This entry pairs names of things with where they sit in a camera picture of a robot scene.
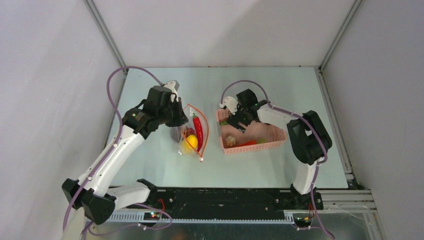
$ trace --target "red pepper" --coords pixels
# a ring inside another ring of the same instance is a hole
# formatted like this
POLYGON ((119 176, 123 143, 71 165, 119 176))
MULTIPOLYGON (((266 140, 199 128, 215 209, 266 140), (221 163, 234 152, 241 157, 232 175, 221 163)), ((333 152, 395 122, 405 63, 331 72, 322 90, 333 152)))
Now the red pepper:
POLYGON ((199 152, 203 145, 203 129, 200 123, 200 118, 193 114, 193 124, 197 136, 197 151, 199 152))
POLYGON ((251 141, 245 142, 243 144, 237 145, 237 146, 235 146, 235 148, 245 147, 245 146, 250 146, 250 145, 255 145, 255 144, 257 144, 256 140, 251 140, 251 141))

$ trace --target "floor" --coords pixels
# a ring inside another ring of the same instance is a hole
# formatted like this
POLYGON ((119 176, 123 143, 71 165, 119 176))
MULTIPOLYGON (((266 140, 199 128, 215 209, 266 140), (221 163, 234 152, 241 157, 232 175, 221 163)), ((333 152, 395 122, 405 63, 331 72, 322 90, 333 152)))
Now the floor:
MULTIPOLYGON (((170 138, 170 129, 164 125, 152 133, 138 147, 118 171, 112 185, 132 184, 146 179, 162 187, 218 187, 218 188, 289 188, 296 176, 298 160, 290 141, 279 148, 256 152, 225 155, 219 144, 216 111, 226 86, 237 80, 253 80, 262 85, 276 106, 305 113, 316 111, 324 123, 333 147, 328 152, 328 162, 319 169, 318 188, 347 188, 345 172, 337 141, 331 129, 326 106, 313 67, 192 67, 148 68, 163 83, 177 80, 178 95, 183 107, 191 104, 200 109, 209 122, 209 141, 204 161, 179 155, 178 146, 170 138)), ((156 82, 146 73, 130 69, 125 81, 118 109, 124 114, 147 97, 156 82)), ((247 88, 259 100, 264 95, 258 87, 240 83, 230 88, 226 95, 233 96, 247 88)), ((118 130, 114 120, 111 135, 118 130)))

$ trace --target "wall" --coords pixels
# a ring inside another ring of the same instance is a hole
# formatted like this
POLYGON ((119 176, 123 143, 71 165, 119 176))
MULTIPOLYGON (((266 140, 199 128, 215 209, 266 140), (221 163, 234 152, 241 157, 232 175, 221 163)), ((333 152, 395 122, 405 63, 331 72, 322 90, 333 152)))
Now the wall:
POLYGON ((364 1, 325 76, 388 239, 421 239, 424 2, 364 1))
POLYGON ((128 65, 319 65, 353 0, 96 1, 128 65))
POLYGON ((61 185, 104 146, 118 64, 83 1, 0 4, 0 238, 60 239, 61 185))

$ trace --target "yellow fruit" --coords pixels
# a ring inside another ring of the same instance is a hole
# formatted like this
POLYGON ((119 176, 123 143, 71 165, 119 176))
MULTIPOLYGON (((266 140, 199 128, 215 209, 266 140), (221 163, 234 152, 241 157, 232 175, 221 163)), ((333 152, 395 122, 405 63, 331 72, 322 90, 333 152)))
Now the yellow fruit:
POLYGON ((197 148, 198 138, 193 134, 188 136, 186 139, 183 139, 182 142, 179 144, 179 150, 184 155, 193 153, 197 148))

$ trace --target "plastic basket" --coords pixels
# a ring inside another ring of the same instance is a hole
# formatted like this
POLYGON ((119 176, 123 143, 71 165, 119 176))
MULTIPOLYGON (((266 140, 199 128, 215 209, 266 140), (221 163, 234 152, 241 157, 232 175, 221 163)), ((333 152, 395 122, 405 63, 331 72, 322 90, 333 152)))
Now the plastic basket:
POLYGON ((267 125, 262 122, 252 122, 246 127, 246 131, 244 133, 231 125, 220 125, 220 123, 223 123, 228 119, 230 114, 231 113, 228 109, 219 109, 216 111, 216 120, 218 122, 218 129, 220 130, 219 143, 225 154, 237 154, 277 148, 287 140, 286 131, 274 125, 267 125), (260 141, 265 139, 266 142, 248 146, 228 147, 225 143, 227 136, 235 137, 236 145, 242 145, 252 140, 260 141))

